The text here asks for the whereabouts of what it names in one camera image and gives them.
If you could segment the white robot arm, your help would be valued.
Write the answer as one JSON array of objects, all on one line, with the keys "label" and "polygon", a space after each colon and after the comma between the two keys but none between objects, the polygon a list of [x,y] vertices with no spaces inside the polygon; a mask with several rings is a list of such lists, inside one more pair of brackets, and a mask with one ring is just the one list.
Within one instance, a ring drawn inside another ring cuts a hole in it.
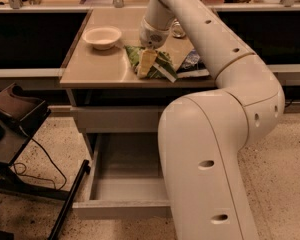
[{"label": "white robot arm", "polygon": [[159,48],[174,19],[215,82],[170,103],[158,147],[178,240],[259,240],[238,152],[271,132],[284,112],[282,87],[261,58],[199,0],[150,0],[145,47]]}]

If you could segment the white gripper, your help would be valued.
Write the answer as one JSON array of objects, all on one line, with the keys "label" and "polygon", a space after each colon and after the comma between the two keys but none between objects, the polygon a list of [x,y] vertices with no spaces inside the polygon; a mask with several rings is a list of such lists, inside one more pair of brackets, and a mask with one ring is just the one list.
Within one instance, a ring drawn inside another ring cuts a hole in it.
[{"label": "white gripper", "polygon": [[137,76],[139,78],[147,76],[157,58],[157,53],[153,49],[162,47],[168,36],[168,30],[158,30],[152,27],[145,19],[142,19],[139,29],[140,44],[151,49],[145,49],[140,53],[137,67]]}]

